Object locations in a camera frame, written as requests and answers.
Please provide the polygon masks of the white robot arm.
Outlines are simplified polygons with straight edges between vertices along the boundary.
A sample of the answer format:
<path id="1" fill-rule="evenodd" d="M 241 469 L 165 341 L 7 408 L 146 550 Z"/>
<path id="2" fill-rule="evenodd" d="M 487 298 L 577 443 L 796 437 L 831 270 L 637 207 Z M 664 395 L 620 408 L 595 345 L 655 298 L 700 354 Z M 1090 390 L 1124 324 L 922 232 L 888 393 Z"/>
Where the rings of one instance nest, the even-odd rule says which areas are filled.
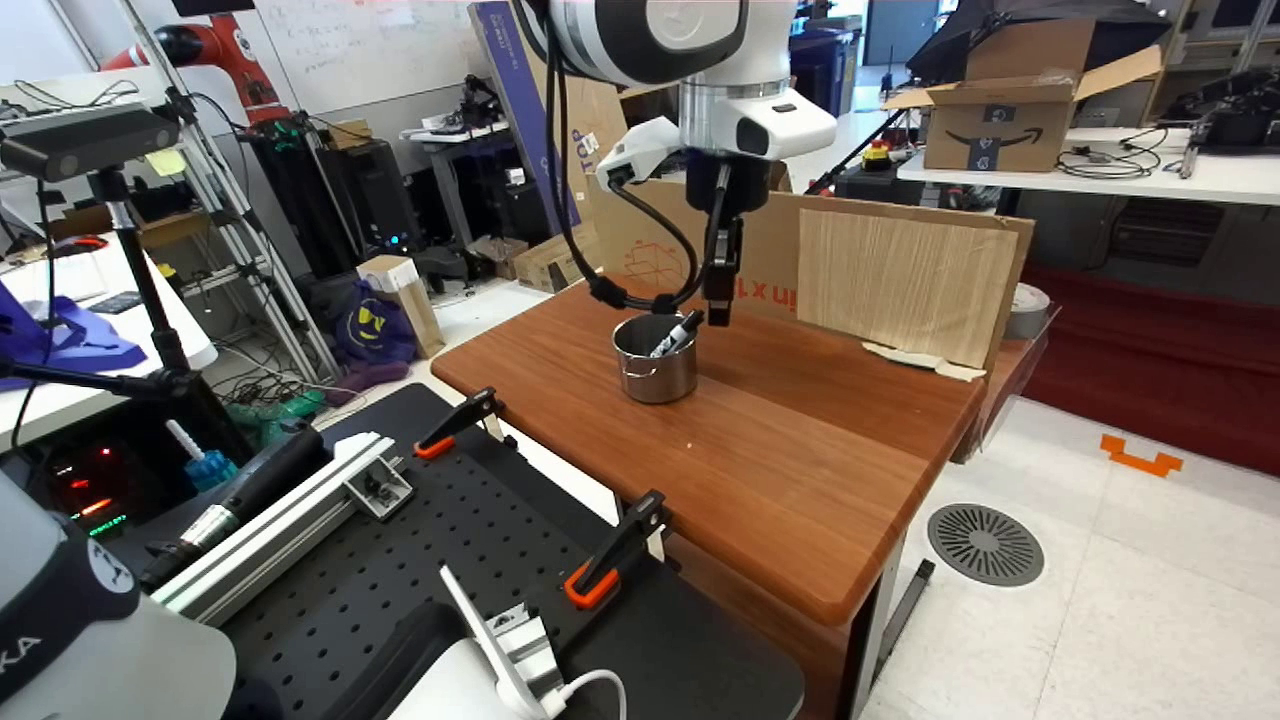
<path id="1" fill-rule="evenodd" d="M 637 197 L 672 155 L 684 161 L 684 199 L 702 211 L 702 262 L 674 291 L 628 298 L 615 280 L 588 280 L 612 310 L 672 316 L 702 298 L 707 321 L 732 321 L 745 216 L 766 199 L 766 173 L 824 148 L 837 120 L 790 83 L 796 0 L 522 0 L 520 22 L 550 73 L 601 83 L 674 83 L 678 116 L 628 127 L 595 165 L 595 179 L 684 232 Z"/>

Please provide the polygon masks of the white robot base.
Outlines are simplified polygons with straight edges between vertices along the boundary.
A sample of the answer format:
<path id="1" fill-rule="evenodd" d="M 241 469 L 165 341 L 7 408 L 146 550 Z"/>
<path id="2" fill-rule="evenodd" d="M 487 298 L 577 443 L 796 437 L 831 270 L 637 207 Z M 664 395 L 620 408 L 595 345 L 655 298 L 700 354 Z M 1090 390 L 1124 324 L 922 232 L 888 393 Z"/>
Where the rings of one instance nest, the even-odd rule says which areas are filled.
<path id="1" fill-rule="evenodd" d="M 220 720 L 234 648 L 0 479 L 0 720 Z"/>

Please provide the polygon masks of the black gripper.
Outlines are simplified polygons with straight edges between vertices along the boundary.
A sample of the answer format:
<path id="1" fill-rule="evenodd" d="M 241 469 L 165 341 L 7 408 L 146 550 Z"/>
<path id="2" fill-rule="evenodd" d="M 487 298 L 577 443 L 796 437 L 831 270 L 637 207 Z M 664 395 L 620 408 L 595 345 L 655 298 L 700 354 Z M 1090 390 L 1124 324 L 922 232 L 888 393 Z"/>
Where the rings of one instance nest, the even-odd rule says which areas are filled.
<path id="1" fill-rule="evenodd" d="M 732 321 L 738 272 L 738 219 L 720 211 L 757 211 L 766 199 L 766 161 L 684 153 L 684 199 L 702 211 L 700 299 L 714 327 Z"/>

